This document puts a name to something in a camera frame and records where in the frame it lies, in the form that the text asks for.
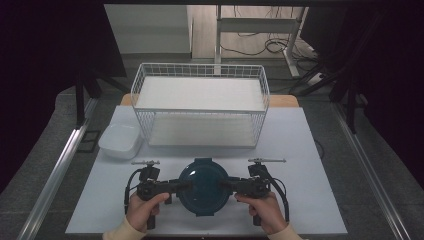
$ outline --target white tabletop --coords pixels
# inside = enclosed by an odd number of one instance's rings
[[[131,107],[118,106],[111,123],[138,124]],[[146,142],[136,161],[160,160],[158,180],[178,178],[197,157],[212,157],[230,176],[249,177],[249,158],[286,159],[266,163],[270,174],[287,188],[290,219],[299,234],[346,234],[346,228],[329,185],[302,108],[270,108],[255,149],[163,148]],[[131,173],[141,165],[133,160],[108,157],[103,151],[95,160],[86,186],[66,233],[103,233],[118,226],[124,217],[124,188]],[[247,205],[230,196],[213,217],[196,217],[173,195],[173,203],[161,205],[151,236],[260,236]]]

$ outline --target dark background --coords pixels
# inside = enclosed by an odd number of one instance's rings
[[[365,113],[370,122],[424,186],[422,10],[413,1],[392,5],[361,56],[357,73],[359,91],[368,100]],[[315,40],[337,53],[333,56],[337,60],[327,63],[328,68],[337,69],[357,40],[355,31],[366,26],[368,13],[338,9],[340,21],[332,16],[327,17],[332,25],[305,22],[302,33],[308,27],[321,33]],[[47,125],[57,94],[73,86],[77,76],[92,78],[87,74],[90,69],[125,76],[103,4],[1,2],[1,191]]]
[[[387,2],[384,17],[356,66],[365,115],[424,188],[424,9],[418,1]],[[372,10],[313,7],[301,38],[335,72],[349,58]]]
[[[77,76],[92,79],[91,69],[126,76],[103,4],[0,3],[0,191],[46,127],[57,94]]]

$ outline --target metal rail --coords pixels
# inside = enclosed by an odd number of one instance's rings
[[[81,139],[87,130],[87,126],[97,105],[97,101],[97,99],[90,99],[88,101],[85,108],[85,120],[82,126],[79,129],[72,131],[71,136],[69,137],[69,140],[62,151],[62,154],[57,160],[57,163],[52,173],[50,174],[50,177],[44,185],[44,188],[41,191],[40,196],[32,208],[31,213],[29,214],[17,239],[34,239],[37,235],[37,232],[43,223],[44,217],[46,216],[47,211],[49,210],[50,205],[56,196],[57,190],[59,189],[63,177],[68,170],[69,164],[71,163],[72,158],[78,148],[78,144],[81,142]]]
[[[371,161],[368,159],[365,150],[362,148],[361,142],[359,141],[356,134],[351,133],[348,125],[346,124],[346,117],[344,115],[342,107],[338,103],[332,103],[332,107],[343,129],[343,132],[345,133],[346,138],[350,146],[352,147],[356,158],[358,159],[358,162],[364,172],[364,175],[368,180],[368,183],[376,197],[376,200],[380,205],[380,208],[382,209],[383,214],[385,215],[390,225],[390,228],[393,231],[393,234],[398,240],[411,239],[398,211],[396,210],[396,207],[390,200],[390,197],[384,189],[380,179],[378,178]]]

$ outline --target white shelf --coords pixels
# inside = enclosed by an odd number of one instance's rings
[[[146,76],[135,108],[265,112],[259,79]]]

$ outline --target sleeve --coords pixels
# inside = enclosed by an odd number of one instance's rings
[[[119,227],[103,233],[103,240],[140,240],[144,236],[146,236],[146,233],[134,229],[127,218],[124,217]]]
[[[268,235],[268,238],[270,240],[302,240],[290,224],[281,232]]]

